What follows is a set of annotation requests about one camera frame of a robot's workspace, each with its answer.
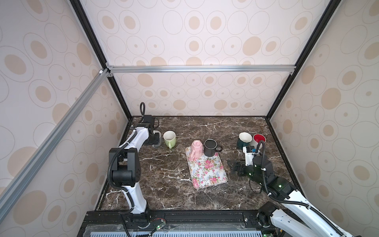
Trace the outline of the light green mug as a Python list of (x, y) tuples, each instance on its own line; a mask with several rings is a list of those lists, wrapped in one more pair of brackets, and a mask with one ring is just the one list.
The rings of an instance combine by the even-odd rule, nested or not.
[(174, 131), (166, 131), (163, 134), (164, 142), (169, 149), (172, 149), (176, 145), (176, 133)]

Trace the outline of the dark green mug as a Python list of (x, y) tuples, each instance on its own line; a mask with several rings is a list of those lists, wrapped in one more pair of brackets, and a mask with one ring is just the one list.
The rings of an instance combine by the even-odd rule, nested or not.
[(243, 147), (249, 146), (252, 140), (253, 138), (251, 134), (247, 132), (240, 133), (237, 140), (237, 148), (242, 150)]

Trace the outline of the white mug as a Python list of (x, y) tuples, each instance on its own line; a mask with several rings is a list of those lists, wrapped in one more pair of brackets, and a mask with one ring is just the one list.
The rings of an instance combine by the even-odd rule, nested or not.
[(266, 137), (262, 134), (256, 133), (252, 136), (252, 141), (250, 142), (250, 145), (254, 146), (254, 148), (257, 149), (257, 148), (259, 148), (257, 146), (258, 146), (260, 141), (266, 142)]

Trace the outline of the pink mug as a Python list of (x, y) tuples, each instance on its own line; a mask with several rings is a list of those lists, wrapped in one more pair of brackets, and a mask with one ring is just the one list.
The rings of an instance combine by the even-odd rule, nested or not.
[(200, 140), (194, 140), (191, 144), (191, 153), (190, 153), (190, 161), (196, 161), (200, 159), (203, 155), (203, 144)]

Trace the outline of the grey mug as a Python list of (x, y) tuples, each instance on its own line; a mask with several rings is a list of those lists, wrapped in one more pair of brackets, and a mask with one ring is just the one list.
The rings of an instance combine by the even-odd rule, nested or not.
[(162, 134), (161, 134), (160, 131), (154, 130), (154, 143), (153, 143), (153, 147), (157, 148), (157, 147), (161, 146), (161, 144), (162, 144)]

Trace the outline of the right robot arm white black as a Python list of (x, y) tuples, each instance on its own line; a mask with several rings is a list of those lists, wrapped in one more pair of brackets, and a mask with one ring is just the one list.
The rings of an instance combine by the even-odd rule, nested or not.
[(277, 176), (271, 161), (264, 155), (248, 155), (249, 161), (230, 164), (239, 177), (247, 177), (260, 185), (263, 193), (292, 211), (299, 220), (292, 218), (283, 209), (268, 201), (258, 210), (256, 221), (262, 228), (275, 227), (293, 237), (351, 237), (319, 209), (287, 179)]

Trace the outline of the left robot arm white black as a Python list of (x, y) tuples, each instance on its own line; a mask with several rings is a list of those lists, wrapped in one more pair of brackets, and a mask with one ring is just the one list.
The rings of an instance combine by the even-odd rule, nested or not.
[(108, 183), (123, 191), (130, 206), (128, 212), (132, 214), (142, 214), (147, 210), (148, 204), (139, 184), (142, 175), (139, 151), (142, 146), (161, 145), (161, 133), (156, 130), (155, 122), (152, 115), (144, 115), (126, 141), (109, 151)]

